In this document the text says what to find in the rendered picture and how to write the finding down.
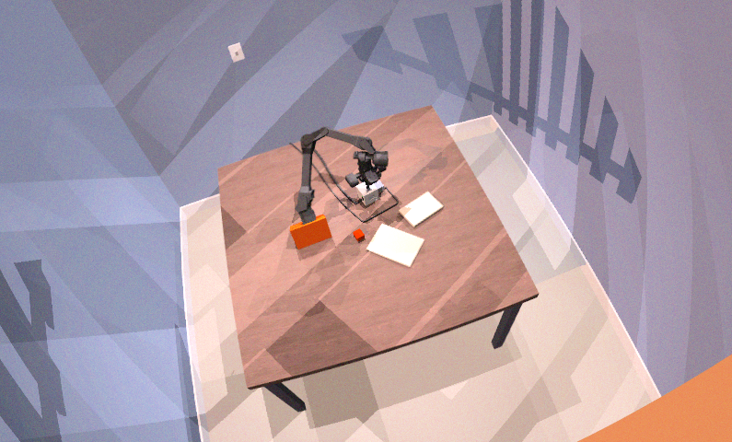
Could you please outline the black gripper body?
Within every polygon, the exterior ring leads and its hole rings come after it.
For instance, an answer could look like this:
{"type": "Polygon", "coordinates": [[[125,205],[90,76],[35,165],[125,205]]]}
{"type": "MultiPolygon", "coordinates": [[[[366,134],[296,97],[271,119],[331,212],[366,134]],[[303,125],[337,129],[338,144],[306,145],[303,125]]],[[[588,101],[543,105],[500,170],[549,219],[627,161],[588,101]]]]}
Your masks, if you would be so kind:
{"type": "MultiPolygon", "coordinates": [[[[358,164],[358,163],[357,163],[357,164],[358,164]]],[[[359,166],[359,164],[358,164],[358,166],[359,166]]],[[[349,185],[350,185],[350,186],[351,186],[351,187],[353,188],[354,186],[358,185],[358,183],[359,183],[358,179],[359,179],[360,181],[363,181],[363,180],[365,179],[365,178],[362,178],[362,177],[361,177],[361,175],[362,175],[362,172],[363,172],[363,171],[364,171],[364,172],[365,172],[365,171],[369,171],[369,170],[371,170],[372,168],[373,168],[374,170],[378,170],[378,169],[379,169],[379,170],[380,170],[381,172],[383,172],[384,170],[386,170],[386,169],[387,169],[387,167],[386,167],[386,166],[373,166],[372,164],[371,164],[371,165],[370,165],[369,167],[367,167],[367,168],[362,168],[362,167],[360,167],[360,166],[359,166],[359,168],[358,168],[359,172],[358,172],[358,173],[356,173],[356,174],[354,174],[354,173],[352,172],[352,173],[350,173],[350,174],[346,175],[346,176],[345,176],[345,180],[346,180],[346,181],[348,182],[348,184],[349,184],[349,185]]]]}

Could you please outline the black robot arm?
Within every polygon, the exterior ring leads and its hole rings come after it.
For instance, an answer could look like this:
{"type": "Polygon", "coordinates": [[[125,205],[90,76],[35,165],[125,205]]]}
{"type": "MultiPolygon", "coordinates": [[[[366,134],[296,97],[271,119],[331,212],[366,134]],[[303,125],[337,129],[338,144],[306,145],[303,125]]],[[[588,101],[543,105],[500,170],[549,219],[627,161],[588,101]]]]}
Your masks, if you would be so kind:
{"type": "MultiPolygon", "coordinates": [[[[343,133],[341,131],[334,130],[330,127],[322,127],[318,131],[311,134],[305,134],[301,137],[302,147],[302,181],[301,187],[297,197],[296,210],[299,212],[303,225],[316,220],[314,210],[311,209],[311,202],[314,198],[314,189],[311,187],[311,173],[312,173],[312,154],[316,145],[324,136],[337,139],[350,143],[361,150],[361,152],[354,152],[353,159],[358,159],[358,164],[362,168],[367,168],[372,164],[375,166],[388,166],[389,165],[389,152],[388,151],[377,151],[373,145],[371,138],[363,136],[355,136],[343,133]],[[374,154],[369,154],[374,153],[374,154]]],[[[372,185],[381,179],[381,171],[374,170],[373,168],[369,171],[363,171],[362,178],[365,178],[368,185],[372,185]]]]}

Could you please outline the black cable with grey plug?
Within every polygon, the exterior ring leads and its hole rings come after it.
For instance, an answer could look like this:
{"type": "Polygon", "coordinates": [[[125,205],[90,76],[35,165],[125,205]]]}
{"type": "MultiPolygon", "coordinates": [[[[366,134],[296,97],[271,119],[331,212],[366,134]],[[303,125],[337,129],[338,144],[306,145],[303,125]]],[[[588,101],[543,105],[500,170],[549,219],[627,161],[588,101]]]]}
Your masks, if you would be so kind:
{"type": "MultiPolygon", "coordinates": [[[[296,148],[296,149],[297,149],[297,150],[298,150],[299,152],[301,152],[301,151],[300,151],[300,150],[299,150],[299,149],[298,149],[298,148],[297,148],[296,146],[295,146],[295,148],[296,148]]],[[[313,165],[313,163],[312,163],[312,165],[313,165]]],[[[313,167],[314,167],[314,168],[316,169],[316,167],[315,167],[314,165],[313,165],[313,167]]],[[[319,172],[319,171],[318,171],[317,169],[316,169],[316,171],[317,171],[317,172],[319,172]]],[[[319,173],[319,175],[320,175],[320,173],[319,173]]],[[[320,175],[320,176],[321,176],[321,175],[320,175]]],[[[321,178],[322,178],[322,176],[321,176],[321,178]]],[[[322,178],[322,179],[323,179],[323,178],[322,178]]],[[[324,179],[323,179],[323,180],[324,180],[324,179]]],[[[325,180],[324,180],[324,182],[325,182],[325,183],[326,183],[326,185],[327,185],[327,186],[329,187],[329,185],[327,184],[327,182],[326,182],[325,180]]],[[[390,192],[390,190],[389,190],[389,189],[388,189],[387,187],[384,187],[384,184],[383,184],[383,183],[382,183],[382,182],[381,182],[380,180],[379,180],[378,182],[374,183],[374,185],[375,185],[375,186],[376,186],[376,187],[378,188],[378,192],[381,192],[381,191],[382,191],[382,190],[384,190],[385,188],[386,188],[386,189],[387,189],[387,190],[388,190],[388,191],[390,192]]],[[[331,190],[331,188],[330,188],[330,187],[329,187],[329,189],[331,190]]],[[[334,195],[336,196],[336,194],[335,194],[335,193],[334,193],[333,191],[331,191],[331,192],[332,192],[332,193],[333,193],[333,194],[334,194],[334,195]]],[[[392,194],[391,192],[390,192],[390,194],[391,194],[391,195],[392,195],[392,196],[393,196],[393,197],[395,198],[395,200],[397,201],[397,203],[396,203],[396,204],[398,204],[398,200],[396,199],[396,197],[395,197],[395,196],[394,196],[394,195],[393,195],[393,194],[392,194]]],[[[343,202],[342,202],[342,201],[341,201],[341,200],[340,200],[340,199],[339,199],[339,198],[338,198],[337,196],[336,196],[336,198],[337,198],[337,199],[338,199],[338,200],[339,200],[339,201],[340,201],[340,202],[341,202],[341,203],[342,203],[342,204],[343,204],[343,205],[344,205],[344,206],[345,206],[345,207],[346,207],[346,208],[347,208],[347,209],[348,209],[348,210],[349,210],[349,211],[350,211],[350,212],[351,212],[351,213],[352,213],[353,215],[355,215],[355,214],[354,214],[354,213],[353,213],[353,212],[352,212],[352,211],[351,211],[351,210],[350,210],[350,209],[349,209],[349,208],[348,208],[348,207],[347,207],[347,206],[346,206],[346,205],[345,205],[345,204],[344,204],[344,203],[343,203],[343,202]]],[[[396,204],[394,204],[393,206],[395,206],[396,204]]],[[[391,206],[391,207],[393,207],[393,206],[391,206]]],[[[379,215],[379,214],[381,214],[381,213],[383,213],[383,212],[387,211],[387,210],[388,210],[388,209],[390,209],[391,207],[389,207],[389,208],[387,208],[386,210],[384,210],[384,211],[382,211],[382,212],[378,213],[377,215],[379,215]]],[[[369,219],[367,219],[366,221],[370,220],[371,218],[373,218],[373,217],[375,217],[375,216],[377,216],[377,215],[374,215],[374,216],[370,217],[370,218],[369,218],[369,219]]],[[[363,220],[361,220],[361,219],[360,219],[360,218],[359,218],[359,217],[358,217],[357,215],[355,215],[355,216],[356,216],[356,217],[357,217],[357,218],[358,218],[358,219],[359,219],[360,221],[362,221],[362,222],[366,222],[366,221],[363,221],[363,220]]]]}

